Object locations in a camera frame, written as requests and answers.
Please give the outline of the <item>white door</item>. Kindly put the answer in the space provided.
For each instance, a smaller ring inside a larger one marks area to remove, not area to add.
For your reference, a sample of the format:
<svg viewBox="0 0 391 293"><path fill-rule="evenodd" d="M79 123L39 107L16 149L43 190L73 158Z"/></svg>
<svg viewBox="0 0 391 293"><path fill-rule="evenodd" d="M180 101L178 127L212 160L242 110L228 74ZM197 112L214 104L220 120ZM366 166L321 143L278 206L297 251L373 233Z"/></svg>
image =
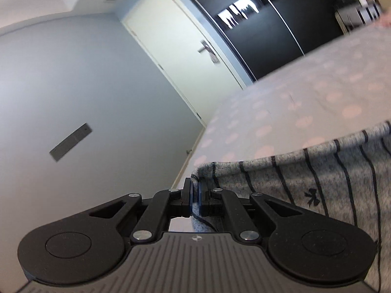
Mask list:
<svg viewBox="0 0 391 293"><path fill-rule="evenodd" d="M204 126L216 121L220 104L246 85L215 40L180 0L139 0L125 28L158 66ZM205 40L220 62L214 64Z"/></svg>

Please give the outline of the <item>grey pink-dotted bed sheet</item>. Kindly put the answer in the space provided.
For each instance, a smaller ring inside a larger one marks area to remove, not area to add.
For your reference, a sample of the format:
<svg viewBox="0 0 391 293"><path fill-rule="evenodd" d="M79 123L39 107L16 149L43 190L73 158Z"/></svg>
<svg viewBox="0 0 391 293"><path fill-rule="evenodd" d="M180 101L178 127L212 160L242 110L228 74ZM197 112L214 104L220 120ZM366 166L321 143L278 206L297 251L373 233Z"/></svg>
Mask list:
<svg viewBox="0 0 391 293"><path fill-rule="evenodd" d="M376 22L225 99L174 186L205 163L287 154L388 120L390 28Z"/></svg>

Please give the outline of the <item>pink patterned pillow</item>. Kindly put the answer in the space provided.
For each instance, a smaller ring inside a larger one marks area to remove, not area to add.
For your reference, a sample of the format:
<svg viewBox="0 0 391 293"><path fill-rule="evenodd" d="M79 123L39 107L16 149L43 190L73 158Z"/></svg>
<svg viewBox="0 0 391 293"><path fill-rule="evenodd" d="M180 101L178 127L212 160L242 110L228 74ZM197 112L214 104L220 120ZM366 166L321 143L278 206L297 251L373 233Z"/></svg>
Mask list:
<svg viewBox="0 0 391 293"><path fill-rule="evenodd" d="M378 27L390 28L391 27L391 12L381 14L379 20L376 22Z"/></svg>

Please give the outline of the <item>grey wall switch panel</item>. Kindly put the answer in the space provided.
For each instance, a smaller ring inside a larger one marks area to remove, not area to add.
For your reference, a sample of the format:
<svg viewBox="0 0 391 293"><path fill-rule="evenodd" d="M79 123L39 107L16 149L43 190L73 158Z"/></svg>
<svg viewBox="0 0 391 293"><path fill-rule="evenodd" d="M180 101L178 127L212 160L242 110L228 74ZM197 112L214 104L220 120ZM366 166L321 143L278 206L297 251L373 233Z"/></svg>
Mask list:
<svg viewBox="0 0 391 293"><path fill-rule="evenodd" d="M65 154L72 150L79 144L84 138L92 133L91 127L85 123L80 126L77 130L71 133L68 137L63 139L58 145L56 145L51 151L50 155L54 161L59 161Z"/></svg>

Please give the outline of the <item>grey bedside cabinet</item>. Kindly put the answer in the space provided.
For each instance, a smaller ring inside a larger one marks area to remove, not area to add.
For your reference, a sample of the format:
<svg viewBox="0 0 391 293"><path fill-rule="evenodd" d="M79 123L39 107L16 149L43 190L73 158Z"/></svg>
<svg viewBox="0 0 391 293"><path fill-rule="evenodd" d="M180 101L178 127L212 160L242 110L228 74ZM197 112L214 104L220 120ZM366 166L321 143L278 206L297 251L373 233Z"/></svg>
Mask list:
<svg viewBox="0 0 391 293"><path fill-rule="evenodd" d="M379 19L382 9L377 3L362 6L360 3L348 5L335 12L335 18L343 31L348 34L354 29L366 26Z"/></svg>

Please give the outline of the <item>grey striped garment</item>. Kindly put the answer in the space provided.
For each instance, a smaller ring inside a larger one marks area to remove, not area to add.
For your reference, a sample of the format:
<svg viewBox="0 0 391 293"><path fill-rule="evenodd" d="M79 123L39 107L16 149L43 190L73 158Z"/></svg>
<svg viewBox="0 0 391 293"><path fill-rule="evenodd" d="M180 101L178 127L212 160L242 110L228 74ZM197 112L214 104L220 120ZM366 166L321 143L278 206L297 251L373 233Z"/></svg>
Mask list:
<svg viewBox="0 0 391 293"><path fill-rule="evenodd" d="M359 227L376 245L365 281L390 292L390 121L288 154L206 163L191 180L196 192L261 192Z"/></svg>

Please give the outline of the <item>black sliding wardrobe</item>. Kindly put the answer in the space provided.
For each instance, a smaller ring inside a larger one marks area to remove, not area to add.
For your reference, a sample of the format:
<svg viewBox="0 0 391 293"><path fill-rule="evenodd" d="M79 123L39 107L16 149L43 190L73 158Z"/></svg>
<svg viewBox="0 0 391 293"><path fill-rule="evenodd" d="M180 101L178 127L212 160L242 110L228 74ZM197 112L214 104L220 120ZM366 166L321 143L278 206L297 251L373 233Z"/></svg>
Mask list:
<svg viewBox="0 0 391 293"><path fill-rule="evenodd" d="M342 34L338 0L192 0L252 79Z"/></svg>

